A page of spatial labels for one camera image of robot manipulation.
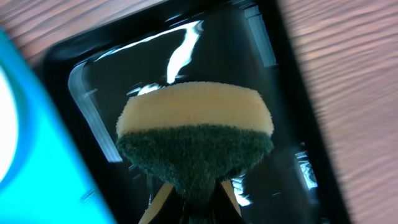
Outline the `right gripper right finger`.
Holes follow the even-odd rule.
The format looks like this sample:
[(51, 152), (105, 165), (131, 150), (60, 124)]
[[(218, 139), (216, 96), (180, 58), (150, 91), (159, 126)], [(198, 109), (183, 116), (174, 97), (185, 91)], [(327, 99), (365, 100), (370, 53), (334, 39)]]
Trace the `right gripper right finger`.
[(231, 181), (230, 180), (223, 181), (221, 185), (224, 188), (226, 194), (228, 195), (229, 200), (233, 204), (233, 207), (238, 212), (238, 214), (241, 215), (241, 209), (239, 207), (238, 201), (236, 200), (236, 196), (234, 194), (234, 188)]

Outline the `white plate with blue rim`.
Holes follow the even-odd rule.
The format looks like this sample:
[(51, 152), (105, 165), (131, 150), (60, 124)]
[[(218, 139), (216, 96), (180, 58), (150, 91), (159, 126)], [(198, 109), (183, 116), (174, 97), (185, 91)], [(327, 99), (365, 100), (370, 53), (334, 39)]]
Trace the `white plate with blue rim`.
[(1, 182), (6, 178), (17, 149), (18, 115), (12, 86), (1, 67)]

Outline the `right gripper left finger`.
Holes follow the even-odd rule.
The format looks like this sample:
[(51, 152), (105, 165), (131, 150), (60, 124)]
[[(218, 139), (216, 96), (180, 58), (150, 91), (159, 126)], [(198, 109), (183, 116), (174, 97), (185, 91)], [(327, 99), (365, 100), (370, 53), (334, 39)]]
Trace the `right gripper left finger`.
[(165, 183), (160, 188), (157, 195), (153, 199), (152, 203), (149, 205), (148, 209), (144, 212), (143, 216), (141, 217), (139, 224), (149, 224), (150, 221), (154, 219), (154, 217), (159, 213), (163, 204), (167, 200), (167, 197), (170, 195), (173, 188), (174, 186), (170, 183)]

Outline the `green and yellow sponge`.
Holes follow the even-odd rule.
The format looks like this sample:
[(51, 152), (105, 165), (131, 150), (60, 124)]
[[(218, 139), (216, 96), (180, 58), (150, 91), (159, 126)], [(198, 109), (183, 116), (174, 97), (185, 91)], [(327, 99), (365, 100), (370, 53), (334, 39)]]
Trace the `green and yellow sponge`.
[(273, 131), (256, 90), (186, 82), (131, 97), (116, 125), (116, 147), (202, 208), (217, 182), (252, 169), (273, 150)]

